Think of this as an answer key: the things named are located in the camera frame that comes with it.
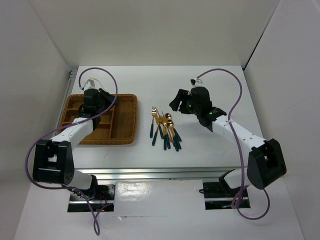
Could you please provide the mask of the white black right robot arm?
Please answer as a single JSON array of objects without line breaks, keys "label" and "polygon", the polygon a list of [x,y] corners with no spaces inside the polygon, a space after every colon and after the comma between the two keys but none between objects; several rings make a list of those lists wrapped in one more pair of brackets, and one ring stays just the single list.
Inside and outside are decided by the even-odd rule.
[{"label": "white black right robot arm", "polygon": [[228,118],[225,111],[213,106],[205,87],[179,89],[169,106],[175,112],[195,115],[203,127],[241,148],[245,167],[219,178],[218,190],[223,196],[230,196],[241,185],[263,190],[287,173],[280,143],[259,137]]}]

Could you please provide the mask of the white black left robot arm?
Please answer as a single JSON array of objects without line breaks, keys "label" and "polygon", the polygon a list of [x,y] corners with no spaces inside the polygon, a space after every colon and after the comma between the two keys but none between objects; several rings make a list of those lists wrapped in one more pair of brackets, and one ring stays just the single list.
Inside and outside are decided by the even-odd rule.
[{"label": "white black left robot arm", "polygon": [[36,183],[60,184],[78,196],[95,199],[99,195],[97,178],[75,170],[73,151],[98,127],[102,113],[111,109],[116,99],[102,88],[85,90],[72,126],[35,145],[32,179]]}]

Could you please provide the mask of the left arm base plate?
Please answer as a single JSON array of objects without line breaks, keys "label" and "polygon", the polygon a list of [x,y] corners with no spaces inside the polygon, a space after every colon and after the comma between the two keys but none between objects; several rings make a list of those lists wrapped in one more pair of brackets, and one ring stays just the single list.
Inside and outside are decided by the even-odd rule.
[{"label": "left arm base plate", "polygon": [[[99,185],[97,188],[97,192],[87,197],[90,206],[95,213],[99,211],[114,211],[115,187],[115,184]],[[67,212],[85,213],[90,212],[90,208],[82,195],[80,195],[79,193],[71,193],[69,196]]]}]

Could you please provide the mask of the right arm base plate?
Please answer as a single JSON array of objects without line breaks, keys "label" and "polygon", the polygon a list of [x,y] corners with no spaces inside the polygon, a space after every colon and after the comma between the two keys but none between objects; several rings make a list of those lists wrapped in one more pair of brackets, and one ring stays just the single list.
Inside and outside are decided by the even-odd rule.
[{"label": "right arm base plate", "polygon": [[219,182],[204,182],[198,192],[204,196],[206,210],[230,210],[240,188],[224,190]]}]

